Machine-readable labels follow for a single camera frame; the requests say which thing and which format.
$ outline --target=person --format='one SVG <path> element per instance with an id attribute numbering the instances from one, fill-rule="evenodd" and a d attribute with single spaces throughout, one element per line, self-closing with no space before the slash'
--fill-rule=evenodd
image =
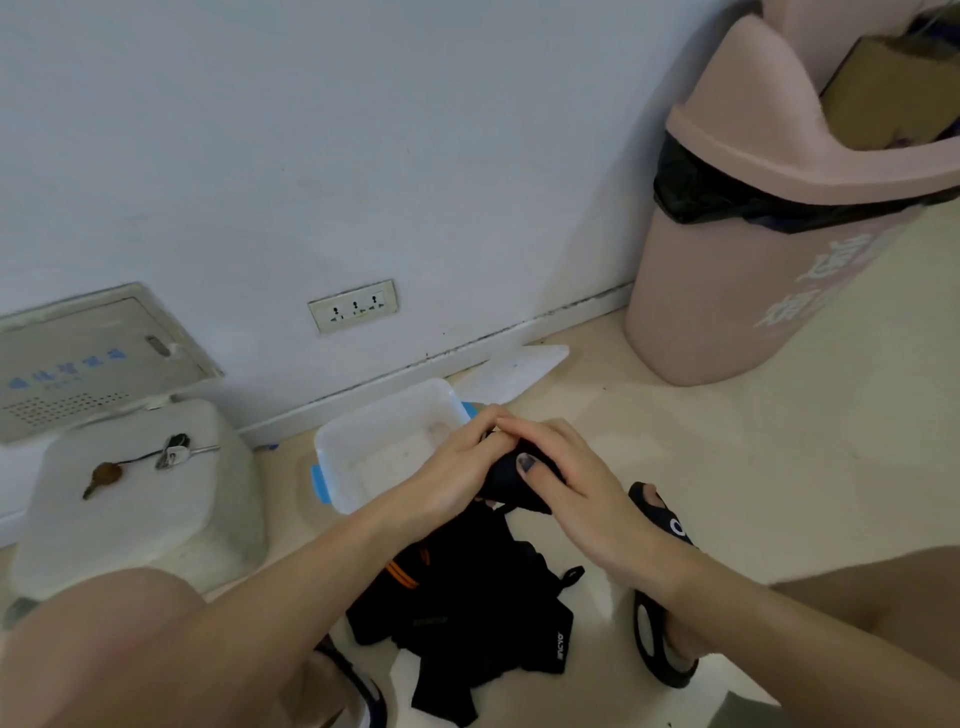
<path id="1" fill-rule="evenodd" d="M 261 726 L 280 711 L 304 724 L 316 714 L 308 694 L 330 684 L 318 681 L 315 645 L 399 551 L 467 507 L 518 438 L 564 475 L 565 484 L 536 459 L 517 459 L 564 533 L 665 610 L 677 671 L 721 652 L 810 725 L 960 725 L 958 549 L 761 586 L 678 538 L 679 521 L 672 533 L 658 527 L 570 425 L 502 407 L 453 432 L 409 480 L 209 604 L 155 570 L 105 574 L 44 602 L 8 640 L 0 722 Z M 640 491 L 669 513 L 653 486 Z"/>

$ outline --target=forearm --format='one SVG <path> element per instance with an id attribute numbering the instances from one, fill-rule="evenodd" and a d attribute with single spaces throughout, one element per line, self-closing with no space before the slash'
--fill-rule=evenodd
<path id="1" fill-rule="evenodd" d="M 960 724 L 960 685 L 935 668 L 677 540 L 652 548 L 637 585 L 791 715 L 813 725 Z"/>
<path id="2" fill-rule="evenodd" d="M 132 653 L 56 728 L 244 725 L 406 546 L 390 502 L 361 509 Z"/>

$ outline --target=dark painted fingernail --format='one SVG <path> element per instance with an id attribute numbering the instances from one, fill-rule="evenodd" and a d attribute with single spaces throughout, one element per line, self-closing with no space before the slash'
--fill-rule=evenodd
<path id="1" fill-rule="evenodd" d="M 536 462 L 537 460 L 532 455 L 528 455 L 526 452 L 522 452 L 516 457 L 516 464 L 525 473 L 528 473 L 530 469 L 534 467 L 534 463 Z"/>

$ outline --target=hand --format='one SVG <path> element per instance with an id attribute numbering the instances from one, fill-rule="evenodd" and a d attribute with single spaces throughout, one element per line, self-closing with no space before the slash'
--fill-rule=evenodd
<path id="1" fill-rule="evenodd" d="M 451 432 L 408 480 L 381 496 L 409 526 L 408 544 L 463 513 L 480 492 L 491 465 L 516 447 L 516 437 L 506 432 L 487 435 L 502 417 L 511 417 L 506 408 L 485 407 Z"/>
<path id="2" fill-rule="evenodd" d="M 644 518 L 580 433 L 566 420 L 533 423 L 506 417 L 496 424 L 534 443 L 564 474 L 566 485 L 536 458 L 517 457 L 520 476 L 550 506 L 570 541 L 617 580 L 635 582 L 637 556 L 665 534 Z M 525 457 L 533 462 L 522 462 Z"/>

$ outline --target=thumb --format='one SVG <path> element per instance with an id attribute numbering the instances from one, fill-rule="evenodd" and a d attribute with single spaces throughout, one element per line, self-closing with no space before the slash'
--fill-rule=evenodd
<path id="1" fill-rule="evenodd" d="M 520 473 L 520 477 L 533 489 L 534 493 L 543 498 L 543 501 L 550 506 L 550 510 L 554 513 L 569 507 L 574 498 L 580 497 L 567 488 L 536 457 L 526 452 L 522 452 L 516 457 L 516 471 Z"/>

